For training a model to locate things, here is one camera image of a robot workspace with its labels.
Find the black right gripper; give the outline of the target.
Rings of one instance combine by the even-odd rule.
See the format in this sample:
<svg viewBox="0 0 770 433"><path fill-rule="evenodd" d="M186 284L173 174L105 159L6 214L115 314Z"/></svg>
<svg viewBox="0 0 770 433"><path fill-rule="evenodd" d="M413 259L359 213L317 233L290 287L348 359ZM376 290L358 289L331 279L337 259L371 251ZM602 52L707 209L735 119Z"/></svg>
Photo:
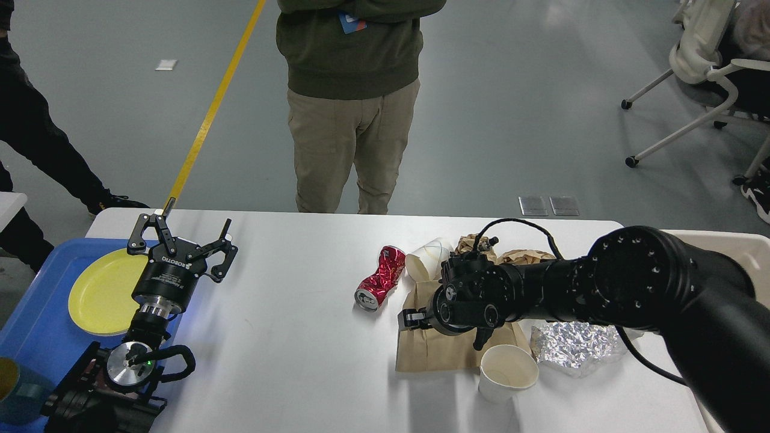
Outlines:
<svg viewBox="0 0 770 433"><path fill-rule="evenodd" d="M404 308L398 315L399 331L435 329L458 336L482 327L482 291L472 283L440 282L426 307Z"/></svg>

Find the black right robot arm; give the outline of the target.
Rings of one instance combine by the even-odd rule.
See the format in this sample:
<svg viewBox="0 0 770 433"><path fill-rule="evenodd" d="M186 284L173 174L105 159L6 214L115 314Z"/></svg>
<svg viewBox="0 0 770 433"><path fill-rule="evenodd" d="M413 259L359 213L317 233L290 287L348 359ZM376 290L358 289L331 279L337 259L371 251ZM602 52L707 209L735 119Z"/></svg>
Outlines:
<svg viewBox="0 0 770 433"><path fill-rule="evenodd" d="M402 310L399 328L476 330L476 350L520 319L651 331L723 430L768 431L769 313L738 262L646 226L614 230L572 260L547 240L555 258L536 264L495 264L476 245L451 253L427 306Z"/></svg>

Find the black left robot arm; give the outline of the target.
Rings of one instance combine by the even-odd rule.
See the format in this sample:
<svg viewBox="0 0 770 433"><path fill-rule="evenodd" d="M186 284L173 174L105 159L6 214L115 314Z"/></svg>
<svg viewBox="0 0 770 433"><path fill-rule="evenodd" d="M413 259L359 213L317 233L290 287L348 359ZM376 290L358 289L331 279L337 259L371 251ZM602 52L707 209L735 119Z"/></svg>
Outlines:
<svg viewBox="0 0 770 433"><path fill-rule="evenodd" d="M127 254L146 258L131 294L138 308L118 345L91 343L52 391L40 411L44 431L148 432L168 404L157 386L195 371L193 352L171 345L168 326L187 311L201 277L224 280L238 247L231 219L208 244L174 236L167 220L175 202L138 217L126 245Z"/></svg>

